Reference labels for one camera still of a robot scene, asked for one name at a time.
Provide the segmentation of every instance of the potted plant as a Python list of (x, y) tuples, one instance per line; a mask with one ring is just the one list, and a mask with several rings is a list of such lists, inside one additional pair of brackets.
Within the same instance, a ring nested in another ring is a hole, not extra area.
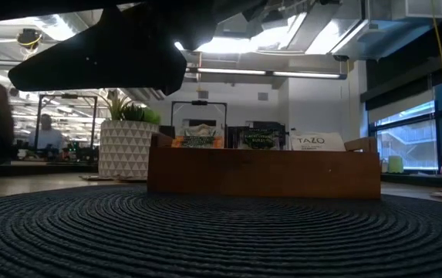
[(106, 104), (111, 119), (100, 128), (99, 176), (146, 180), (153, 132), (158, 132), (160, 115), (150, 108), (130, 104), (113, 92)]

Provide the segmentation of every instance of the air vent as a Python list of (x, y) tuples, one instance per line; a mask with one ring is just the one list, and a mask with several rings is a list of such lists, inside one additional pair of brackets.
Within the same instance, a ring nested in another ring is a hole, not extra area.
[(268, 93), (258, 93), (258, 100), (268, 101)]
[(199, 90), (198, 92), (198, 99), (199, 100), (208, 100), (208, 91), (207, 90)]

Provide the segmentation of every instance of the wooden box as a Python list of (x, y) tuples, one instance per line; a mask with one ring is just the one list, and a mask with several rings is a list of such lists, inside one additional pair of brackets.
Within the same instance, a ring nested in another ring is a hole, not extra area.
[(380, 198), (376, 139), (346, 152), (150, 148), (149, 192), (306, 198)]

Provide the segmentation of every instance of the ceiling light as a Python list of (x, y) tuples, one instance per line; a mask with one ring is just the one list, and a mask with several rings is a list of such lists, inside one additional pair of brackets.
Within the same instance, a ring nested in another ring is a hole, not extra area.
[(73, 112), (72, 108), (68, 108), (68, 107), (64, 107), (64, 106), (58, 106), (56, 109), (57, 110), (61, 110), (63, 112), (67, 112), (67, 113), (72, 113)]
[(313, 40), (305, 54), (327, 54), (339, 42), (339, 26), (335, 19), (332, 19), (327, 26), (320, 31)]
[(32, 21), (35, 26), (57, 41), (64, 41), (76, 35), (76, 31), (60, 15), (34, 17)]
[(181, 45), (181, 42), (175, 42), (175, 43), (174, 43), (174, 46), (176, 46), (176, 48), (177, 48), (178, 50), (180, 50), (180, 51), (183, 51), (183, 50), (184, 50), (183, 46)]
[(248, 75), (265, 75), (264, 70), (248, 70), (248, 69), (207, 69), (198, 68), (199, 73), (226, 73), (226, 74), (248, 74)]
[[(27, 119), (27, 120), (37, 120), (37, 116), (22, 116), (22, 115), (13, 115), (14, 118), (18, 119)], [(51, 116), (53, 120), (59, 119), (59, 120), (71, 120), (75, 122), (80, 123), (88, 123), (91, 124), (93, 122), (92, 118), (89, 117), (63, 117), (63, 116)], [(96, 124), (101, 124), (104, 122), (106, 118), (96, 118)]]
[(363, 20), (350, 34), (348, 34), (341, 42), (337, 44), (330, 52), (332, 54), (338, 52), (343, 46), (345, 46), (354, 36), (356, 36), (361, 29), (368, 24), (368, 19)]
[(214, 37), (210, 42), (201, 45), (197, 51), (204, 53), (248, 53), (253, 51), (249, 39)]
[(281, 77), (307, 77), (307, 78), (327, 78), (327, 79), (338, 79), (341, 77), (339, 74), (331, 74), (331, 73), (274, 72), (273, 75)]
[(288, 25), (291, 27), (289, 27), (289, 30), (284, 38), (281, 39), (281, 42), (279, 43), (279, 49), (284, 49), (289, 46), (289, 43), (291, 43), (292, 39), (294, 39), (297, 31), (299, 30), (299, 27), (301, 27), (301, 24), (303, 24), (305, 17), (306, 12), (303, 12), (299, 15), (294, 15), (288, 19)]
[(42, 100), (44, 100), (45, 102), (49, 101), (51, 104), (54, 104), (54, 105), (60, 105), (61, 104), (61, 103), (57, 102), (56, 100), (50, 100), (47, 97), (44, 97)]

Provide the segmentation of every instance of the green plant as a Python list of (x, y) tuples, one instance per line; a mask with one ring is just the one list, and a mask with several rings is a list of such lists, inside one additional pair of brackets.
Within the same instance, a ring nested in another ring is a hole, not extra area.
[(100, 94), (97, 95), (106, 102), (107, 109), (111, 113), (111, 120), (123, 120), (123, 109), (132, 102), (132, 100), (129, 100), (128, 97), (120, 99), (117, 90), (110, 90), (108, 94), (111, 96), (110, 100), (107, 100)]
[(123, 119), (124, 120), (135, 120), (143, 121), (144, 111), (141, 107), (131, 104), (123, 108)]
[(120, 99), (117, 90), (110, 90), (109, 95), (112, 96), (110, 100), (107, 100), (101, 95), (99, 95), (99, 97), (106, 102), (107, 108), (111, 113), (111, 120), (133, 120), (160, 124), (160, 115), (150, 108), (142, 108), (133, 103), (129, 105), (132, 100), (128, 97)]

